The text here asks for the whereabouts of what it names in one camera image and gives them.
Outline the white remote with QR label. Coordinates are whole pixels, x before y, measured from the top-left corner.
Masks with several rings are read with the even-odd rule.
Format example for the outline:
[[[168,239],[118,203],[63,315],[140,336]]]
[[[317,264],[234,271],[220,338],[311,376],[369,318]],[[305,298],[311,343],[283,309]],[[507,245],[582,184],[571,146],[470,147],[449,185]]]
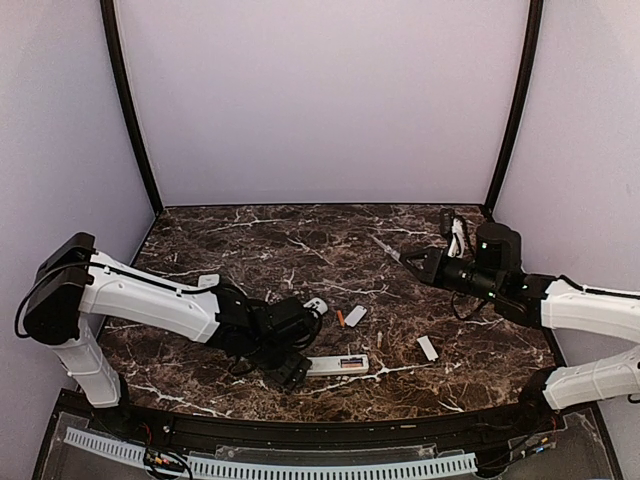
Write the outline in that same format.
[[[343,358],[359,357],[364,360],[362,368],[345,368],[340,366],[340,360]],[[367,355],[340,355],[340,356],[322,356],[309,357],[311,366],[307,371],[309,377],[325,377],[325,376],[343,376],[343,375],[360,375],[366,374],[369,370],[369,358]]]

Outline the white remote with battery compartment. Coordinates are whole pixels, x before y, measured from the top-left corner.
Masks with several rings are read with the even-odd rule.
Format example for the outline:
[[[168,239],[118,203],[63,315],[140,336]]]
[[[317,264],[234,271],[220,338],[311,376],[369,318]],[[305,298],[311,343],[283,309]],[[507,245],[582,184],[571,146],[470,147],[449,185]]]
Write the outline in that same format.
[[[303,304],[304,308],[310,310],[317,316],[323,316],[328,312],[328,305],[326,302],[318,297],[312,298]]]

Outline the white battery cover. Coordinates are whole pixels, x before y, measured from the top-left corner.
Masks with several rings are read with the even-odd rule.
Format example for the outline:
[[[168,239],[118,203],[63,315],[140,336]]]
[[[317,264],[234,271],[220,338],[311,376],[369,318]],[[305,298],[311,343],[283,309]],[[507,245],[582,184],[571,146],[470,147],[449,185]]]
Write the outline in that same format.
[[[428,336],[419,337],[417,342],[429,361],[434,362],[439,358],[439,355]]]
[[[344,318],[346,326],[351,328],[355,327],[367,314],[367,309],[364,306],[355,306],[349,314]]]

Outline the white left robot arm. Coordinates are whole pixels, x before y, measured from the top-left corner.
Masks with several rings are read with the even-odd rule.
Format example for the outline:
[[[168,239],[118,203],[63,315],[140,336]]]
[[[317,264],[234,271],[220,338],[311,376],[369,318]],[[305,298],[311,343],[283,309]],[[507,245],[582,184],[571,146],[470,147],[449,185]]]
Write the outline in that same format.
[[[78,232],[38,268],[14,317],[14,333],[51,348],[89,403],[120,436],[141,427],[126,401],[126,383],[102,353],[86,315],[117,317],[178,334],[267,373],[286,390],[306,376],[303,355],[320,333],[326,303],[289,297],[276,303],[251,299],[214,278],[191,287],[141,272],[94,247]]]

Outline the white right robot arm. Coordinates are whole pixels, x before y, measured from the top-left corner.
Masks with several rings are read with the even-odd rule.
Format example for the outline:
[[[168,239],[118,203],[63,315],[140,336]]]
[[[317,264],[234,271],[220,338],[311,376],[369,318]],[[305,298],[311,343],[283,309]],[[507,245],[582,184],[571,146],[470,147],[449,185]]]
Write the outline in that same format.
[[[527,274],[519,264],[464,260],[429,247],[399,261],[421,283],[490,303],[504,319],[537,330],[576,330],[630,341],[630,350],[590,363],[544,369],[523,388],[510,413],[521,434],[534,432],[549,410],[626,396],[639,400],[639,295],[579,285],[562,275]]]

